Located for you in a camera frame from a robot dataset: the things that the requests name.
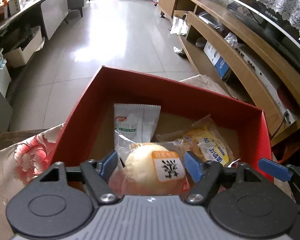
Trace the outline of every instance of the red box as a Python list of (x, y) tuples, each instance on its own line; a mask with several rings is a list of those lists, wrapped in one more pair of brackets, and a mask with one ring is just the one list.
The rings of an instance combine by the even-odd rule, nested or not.
[(261, 109), (181, 82), (102, 66), (69, 115), (50, 155), (52, 162), (78, 166), (112, 150), (113, 103), (160, 105), (155, 134), (173, 132), (211, 114), (234, 157), (255, 169), (260, 158), (272, 159)]

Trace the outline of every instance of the red logo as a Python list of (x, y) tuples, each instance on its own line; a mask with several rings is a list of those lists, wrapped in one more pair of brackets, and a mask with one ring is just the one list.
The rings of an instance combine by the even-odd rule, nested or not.
[(127, 120), (128, 118), (125, 117), (125, 116), (117, 116), (115, 119), (116, 119), (118, 122), (123, 122), (123, 121)]

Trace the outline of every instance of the black cable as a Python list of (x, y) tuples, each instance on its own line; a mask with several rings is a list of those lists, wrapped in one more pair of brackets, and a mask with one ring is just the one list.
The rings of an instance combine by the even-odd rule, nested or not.
[(289, 115), (288, 112), (285, 112), (285, 113), (284, 113), (281, 124), (279, 125), (279, 127), (277, 128), (277, 130), (275, 130), (274, 134), (273, 134), (272, 136), (270, 136), (270, 140), (272, 140), (272, 139), (274, 138), (274, 136), (277, 134), (277, 132), (279, 131), (279, 129), (280, 129), (281, 126), (283, 125), (283, 122), (284, 122), (285, 117), (287, 117), (288, 115)]
[(260, 25), (261, 23), (255, 18), (255, 16), (253, 15), (252, 11), (249, 8), (247, 8), (247, 9), (251, 13), (252, 17), (256, 20), (256, 22)]

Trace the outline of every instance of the tiled floor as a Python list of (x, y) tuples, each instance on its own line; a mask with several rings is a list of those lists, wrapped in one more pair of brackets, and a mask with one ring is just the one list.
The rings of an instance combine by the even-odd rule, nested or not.
[(14, 100), (10, 130), (50, 128), (65, 122), (101, 65), (181, 80), (197, 73), (180, 58), (170, 21), (151, 0), (94, 0), (83, 18), (72, 11), (30, 62)]

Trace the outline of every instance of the sofa leg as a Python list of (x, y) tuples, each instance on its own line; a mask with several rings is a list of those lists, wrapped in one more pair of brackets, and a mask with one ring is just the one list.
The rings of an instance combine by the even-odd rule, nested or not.
[(78, 8), (78, 10), (80, 11), (81, 17), (83, 17), (82, 7)]

